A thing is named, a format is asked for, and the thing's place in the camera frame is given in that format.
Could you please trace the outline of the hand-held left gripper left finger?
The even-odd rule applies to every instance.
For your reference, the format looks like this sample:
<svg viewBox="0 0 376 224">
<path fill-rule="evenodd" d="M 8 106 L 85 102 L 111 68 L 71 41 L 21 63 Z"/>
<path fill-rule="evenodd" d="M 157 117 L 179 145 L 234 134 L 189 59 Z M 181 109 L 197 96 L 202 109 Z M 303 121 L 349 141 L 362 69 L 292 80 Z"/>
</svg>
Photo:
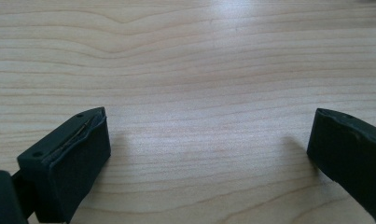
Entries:
<svg viewBox="0 0 376 224">
<path fill-rule="evenodd" d="M 35 214 L 68 223 L 111 155 L 102 107 L 74 115 L 18 157 L 22 178 L 35 186 Z"/>
</svg>

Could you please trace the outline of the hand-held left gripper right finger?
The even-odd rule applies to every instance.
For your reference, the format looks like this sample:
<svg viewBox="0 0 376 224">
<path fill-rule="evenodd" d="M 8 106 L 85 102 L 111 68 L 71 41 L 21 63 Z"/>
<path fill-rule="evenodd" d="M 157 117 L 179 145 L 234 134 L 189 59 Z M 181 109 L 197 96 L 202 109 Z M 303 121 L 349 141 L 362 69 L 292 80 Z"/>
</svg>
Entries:
<svg viewBox="0 0 376 224">
<path fill-rule="evenodd" d="M 375 126 L 342 112 L 318 108 L 307 155 L 376 221 Z"/>
</svg>

